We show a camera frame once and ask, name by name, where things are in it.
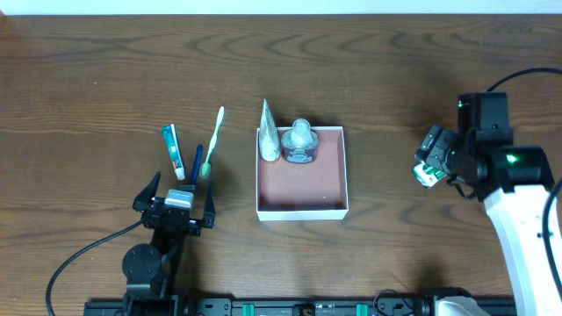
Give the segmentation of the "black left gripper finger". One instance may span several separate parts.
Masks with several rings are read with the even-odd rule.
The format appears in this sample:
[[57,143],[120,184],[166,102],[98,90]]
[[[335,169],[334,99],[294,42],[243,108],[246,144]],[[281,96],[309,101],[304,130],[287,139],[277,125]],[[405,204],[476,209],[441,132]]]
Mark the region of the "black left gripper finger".
[[133,200],[133,209],[137,212],[144,212],[153,205],[158,185],[161,179],[161,172],[155,173],[150,183]]
[[213,202],[213,183],[209,182],[207,184],[207,191],[205,195],[205,205],[203,212],[203,224],[204,228],[212,229],[214,226],[216,211]]

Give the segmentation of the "green soap packet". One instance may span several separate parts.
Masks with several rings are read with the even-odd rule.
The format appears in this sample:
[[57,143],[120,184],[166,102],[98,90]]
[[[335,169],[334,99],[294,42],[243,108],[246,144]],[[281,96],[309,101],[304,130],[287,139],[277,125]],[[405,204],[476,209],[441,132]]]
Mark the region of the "green soap packet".
[[412,167],[412,172],[418,182],[426,189],[432,188],[447,174],[440,169],[432,167],[425,162],[420,162]]

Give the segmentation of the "green toothpaste tube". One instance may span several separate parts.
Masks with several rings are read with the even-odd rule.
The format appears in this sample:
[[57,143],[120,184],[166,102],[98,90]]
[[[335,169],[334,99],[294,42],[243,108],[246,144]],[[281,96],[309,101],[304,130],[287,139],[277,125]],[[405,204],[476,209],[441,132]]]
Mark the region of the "green toothpaste tube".
[[161,132],[166,144],[166,148],[168,149],[169,157],[172,162],[176,177],[179,181],[183,181],[186,178],[186,175],[184,162],[181,156],[181,150],[179,148],[177,139],[176,125],[170,124],[168,126],[164,126],[161,129]]

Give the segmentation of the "white conditioner tube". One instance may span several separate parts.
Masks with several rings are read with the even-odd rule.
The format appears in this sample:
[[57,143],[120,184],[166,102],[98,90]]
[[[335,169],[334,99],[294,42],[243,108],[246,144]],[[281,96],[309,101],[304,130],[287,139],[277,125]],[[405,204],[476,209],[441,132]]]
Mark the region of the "white conditioner tube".
[[258,146],[261,158],[267,162],[274,162],[281,155],[277,127],[266,99],[263,100]]

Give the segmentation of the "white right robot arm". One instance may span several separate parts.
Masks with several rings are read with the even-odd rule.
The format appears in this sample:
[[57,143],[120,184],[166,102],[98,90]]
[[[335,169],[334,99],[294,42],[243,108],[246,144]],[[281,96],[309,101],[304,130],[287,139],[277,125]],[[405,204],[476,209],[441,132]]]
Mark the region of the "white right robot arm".
[[426,188],[441,179],[485,206],[501,243],[519,315],[561,313],[561,232],[544,150],[516,145],[504,92],[459,96],[458,129],[432,126],[412,171]]

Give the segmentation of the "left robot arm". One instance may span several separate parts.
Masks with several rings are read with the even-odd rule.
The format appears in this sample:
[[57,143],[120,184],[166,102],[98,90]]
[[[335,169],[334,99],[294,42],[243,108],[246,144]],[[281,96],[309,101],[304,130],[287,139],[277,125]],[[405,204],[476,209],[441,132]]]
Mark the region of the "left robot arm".
[[213,184],[199,189],[183,185],[157,197],[161,174],[133,200],[140,223],[153,231],[149,243],[130,248],[122,261],[126,276],[124,307],[120,315],[190,315],[189,299],[173,292],[176,273],[189,236],[211,229],[216,216]]

